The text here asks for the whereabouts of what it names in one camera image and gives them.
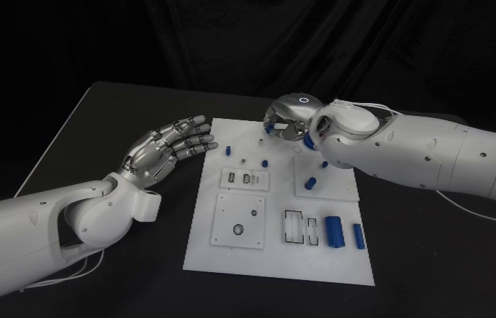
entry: blue part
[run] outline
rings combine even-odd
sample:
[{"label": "blue part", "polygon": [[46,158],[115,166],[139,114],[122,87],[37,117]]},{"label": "blue part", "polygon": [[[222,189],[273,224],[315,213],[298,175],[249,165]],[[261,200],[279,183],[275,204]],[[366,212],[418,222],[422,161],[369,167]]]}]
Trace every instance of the blue part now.
[{"label": "blue part", "polygon": [[353,224],[353,231],[354,231],[354,239],[356,239],[356,248],[363,250],[364,249],[363,233],[361,233],[361,225],[359,225],[359,223]]},{"label": "blue part", "polygon": [[307,191],[311,190],[312,186],[315,185],[317,180],[314,177],[310,177],[308,182],[304,184],[304,187],[307,188]]},{"label": "blue part", "polygon": [[325,217],[327,243],[331,248],[344,247],[344,236],[341,218],[338,216]]},{"label": "blue part", "polygon": [[308,132],[305,132],[304,134],[302,143],[304,143],[304,146],[307,146],[307,148],[310,148],[311,150],[315,150],[315,144],[312,143]]}]

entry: table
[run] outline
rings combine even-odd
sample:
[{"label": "table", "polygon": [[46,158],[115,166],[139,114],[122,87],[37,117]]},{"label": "table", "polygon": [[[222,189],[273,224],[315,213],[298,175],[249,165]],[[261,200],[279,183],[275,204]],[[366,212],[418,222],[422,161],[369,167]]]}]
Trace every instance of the table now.
[{"label": "table", "polygon": [[[207,120],[261,120],[269,103],[256,97],[95,83],[20,195],[103,178],[152,127],[199,114]],[[422,115],[462,123],[452,115]],[[452,207],[434,192],[400,187],[359,170],[374,287],[183,271],[203,157],[181,161],[152,187],[162,196],[157,221],[132,222],[98,270],[7,294],[0,298],[1,317],[494,316],[496,224]],[[449,197],[496,216],[493,201]],[[60,238],[67,237],[63,230]],[[89,266],[96,259],[92,256]]]}]

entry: black curtain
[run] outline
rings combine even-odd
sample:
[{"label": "black curtain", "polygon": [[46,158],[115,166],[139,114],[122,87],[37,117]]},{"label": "black curtain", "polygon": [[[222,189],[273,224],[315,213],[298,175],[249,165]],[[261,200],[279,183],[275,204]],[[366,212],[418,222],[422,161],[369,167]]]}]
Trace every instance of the black curtain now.
[{"label": "black curtain", "polygon": [[98,80],[272,98],[308,92],[327,102],[451,112],[494,129],[496,0],[1,0],[1,7],[2,102],[17,111],[1,127],[30,136],[15,147],[20,175]]}]

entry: robotic hand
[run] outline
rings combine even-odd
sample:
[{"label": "robotic hand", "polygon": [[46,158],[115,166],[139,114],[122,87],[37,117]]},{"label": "robotic hand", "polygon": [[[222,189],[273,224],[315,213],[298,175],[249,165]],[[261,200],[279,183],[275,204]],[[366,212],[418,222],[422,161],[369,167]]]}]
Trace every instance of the robotic hand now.
[{"label": "robotic hand", "polygon": [[[265,131],[295,141],[308,130],[315,149],[337,168],[357,168],[413,188],[496,200],[496,133],[397,112],[380,119],[359,105],[377,107],[340,100],[324,105],[307,94],[284,95],[266,110]],[[278,117],[285,130],[273,129]]]},{"label": "robotic hand", "polygon": [[[217,148],[211,135],[193,136],[209,130],[203,122],[196,116],[148,131],[103,180],[0,201],[0,296],[102,251],[124,237],[132,219],[155,220],[161,197],[145,188],[178,160]],[[62,210],[79,239],[70,246],[59,242]]]}]

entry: robotic arm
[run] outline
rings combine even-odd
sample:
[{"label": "robotic arm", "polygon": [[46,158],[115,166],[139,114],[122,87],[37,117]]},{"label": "robotic arm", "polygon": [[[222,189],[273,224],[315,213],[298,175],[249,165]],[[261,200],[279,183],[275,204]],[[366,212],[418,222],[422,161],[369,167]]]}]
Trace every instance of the robotic arm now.
[{"label": "robotic arm", "polygon": [[[103,180],[0,202],[0,296],[112,245],[132,219],[155,220],[161,197],[145,189],[165,178],[178,160],[217,148],[211,135],[196,135],[209,130],[203,122],[197,116],[149,130]],[[59,243],[62,211],[79,239],[72,246]]]},{"label": "robotic arm", "polygon": [[[291,141],[308,130],[315,149],[337,168],[357,168],[412,188],[496,200],[496,133],[431,117],[380,119],[357,105],[340,100],[324,105],[311,95],[284,95],[265,113],[265,130]],[[272,127],[278,116],[288,122],[285,130]]]}]

